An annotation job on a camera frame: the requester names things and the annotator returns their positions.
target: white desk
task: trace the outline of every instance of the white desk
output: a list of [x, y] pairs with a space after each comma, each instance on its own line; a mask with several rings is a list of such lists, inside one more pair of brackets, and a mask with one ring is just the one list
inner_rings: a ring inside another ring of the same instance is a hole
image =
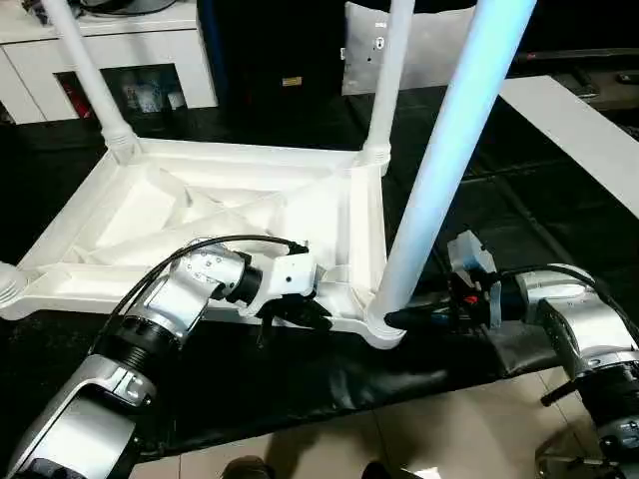
[[[187, 107], [217, 105], [196, 0], [150, 15], [85, 15], [78, 24], [98, 68], [173, 64]], [[28, 15], [19, 0], [0, 0], [0, 49], [0, 102], [16, 123], [77, 118], [55, 76], [73, 71], [73, 63], [55, 29]]]

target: white cylinder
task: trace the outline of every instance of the white cylinder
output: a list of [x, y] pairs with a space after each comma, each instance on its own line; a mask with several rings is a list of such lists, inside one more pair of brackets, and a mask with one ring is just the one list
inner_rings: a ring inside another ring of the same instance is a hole
[[43, 0], [42, 3], [71, 55], [82, 88], [102, 124], [107, 146], [126, 143], [133, 137], [133, 130], [122, 118], [100, 70], [93, 63], [67, 0]]
[[414, 7], [415, 0], [392, 0], [390, 5], [388, 35], [384, 42], [385, 50], [377, 79], [368, 138], [363, 147], [365, 155], [375, 155], [379, 152], [387, 156], [390, 152], [390, 128], [395, 114]]
[[369, 316], [379, 320], [410, 300], [535, 1], [477, 2]]

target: label sticker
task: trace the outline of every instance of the label sticker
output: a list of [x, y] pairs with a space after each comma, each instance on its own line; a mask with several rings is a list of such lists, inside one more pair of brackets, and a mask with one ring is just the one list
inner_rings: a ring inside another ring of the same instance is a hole
[[302, 77], [282, 78], [283, 87], [298, 87], [302, 84]]

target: light blue pole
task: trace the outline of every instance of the light blue pole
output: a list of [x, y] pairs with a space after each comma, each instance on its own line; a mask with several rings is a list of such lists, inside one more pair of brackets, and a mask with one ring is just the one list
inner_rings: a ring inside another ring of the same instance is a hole
[[367, 311], [371, 326], [405, 307], [532, 14], [536, 0], [479, 0], [439, 111], [381, 285]]

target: silver robotic arm segment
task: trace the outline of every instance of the silver robotic arm segment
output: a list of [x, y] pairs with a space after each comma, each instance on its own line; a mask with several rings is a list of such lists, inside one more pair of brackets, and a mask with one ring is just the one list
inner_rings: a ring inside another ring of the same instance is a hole
[[[487, 284], [499, 282], [490, 279], [492, 256], [487, 258], [475, 236], [466, 232], [452, 243], [449, 250], [464, 251], [462, 259], [451, 256], [453, 266], [463, 264], [468, 277], [480, 279], [474, 288], [477, 296]], [[623, 310], [592, 276], [572, 265], [532, 266], [495, 277], [510, 288], [498, 295], [490, 289], [490, 321], [484, 315], [483, 322], [492, 327], [506, 303], [518, 303], [509, 309], [518, 312], [511, 319], [542, 326], [570, 379], [542, 402], [548, 405], [562, 394], [579, 391], [606, 458], [620, 464], [623, 477], [639, 478], [639, 348]]]
[[118, 327], [104, 334], [24, 435], [8, 479], [60, 477], [60, 470], [68, 479], [128, 477], [138, 453], [137, 421], [210, 299], [258, 314], [284, 295], [313, 297], [316, 265], [307, 252], [275, 258], [263, 280], [249, 255], [220, 244], [197, 247], [203, 240], [165, 261], [134, 296]]

